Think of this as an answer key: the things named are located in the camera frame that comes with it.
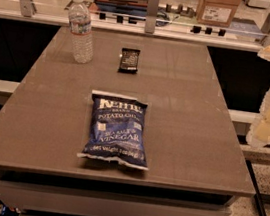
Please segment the clear plastic water bottle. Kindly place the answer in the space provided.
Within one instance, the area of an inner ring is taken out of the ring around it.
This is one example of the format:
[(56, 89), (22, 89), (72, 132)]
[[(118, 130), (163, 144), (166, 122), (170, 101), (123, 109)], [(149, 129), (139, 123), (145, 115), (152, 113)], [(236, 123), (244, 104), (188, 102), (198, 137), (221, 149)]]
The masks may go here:
[(83, 0), (72, 0), (68, 16), (74, 59), (81, 64), (88, 63), (94, 54), (90, 11)]

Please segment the brown cardboard box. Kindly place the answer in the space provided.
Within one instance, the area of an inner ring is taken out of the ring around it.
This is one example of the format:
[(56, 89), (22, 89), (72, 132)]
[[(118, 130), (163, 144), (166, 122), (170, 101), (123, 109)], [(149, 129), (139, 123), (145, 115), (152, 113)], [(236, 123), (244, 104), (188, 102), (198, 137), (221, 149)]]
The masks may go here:
[(242, 0), (199, 0), (196, 18), (200, 24), (228, 27)]

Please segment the small black snack bar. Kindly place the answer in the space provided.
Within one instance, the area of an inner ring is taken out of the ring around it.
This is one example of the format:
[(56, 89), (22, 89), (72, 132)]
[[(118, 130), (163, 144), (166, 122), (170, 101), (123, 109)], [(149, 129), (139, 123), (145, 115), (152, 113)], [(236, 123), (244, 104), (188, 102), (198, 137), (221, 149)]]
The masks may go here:
[(123, 48), (120, 56), (120, 63), (118, 71), (121, 73), (136, 73), (138, 71), (138, 58), (140, 50)]

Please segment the blue Kettle chips bag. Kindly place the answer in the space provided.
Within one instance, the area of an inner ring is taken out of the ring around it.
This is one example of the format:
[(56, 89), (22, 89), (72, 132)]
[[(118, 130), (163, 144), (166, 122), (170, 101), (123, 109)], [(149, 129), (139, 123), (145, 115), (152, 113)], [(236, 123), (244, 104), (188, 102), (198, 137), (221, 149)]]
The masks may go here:
[(142, 134), (147, 105), (133, 97), (99, 90), (91, 96), (89, 140), (77, 156), (148, 170)]

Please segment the middle metal glass bracket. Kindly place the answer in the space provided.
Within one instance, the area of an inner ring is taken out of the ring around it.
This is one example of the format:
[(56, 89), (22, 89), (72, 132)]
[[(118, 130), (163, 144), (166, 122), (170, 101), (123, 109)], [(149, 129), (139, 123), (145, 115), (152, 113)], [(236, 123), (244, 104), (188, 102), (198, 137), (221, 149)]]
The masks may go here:
[(145, 20), (145, 33), (153, 34), (155, 32), (158, 5), (159, 0), (148, 0)]

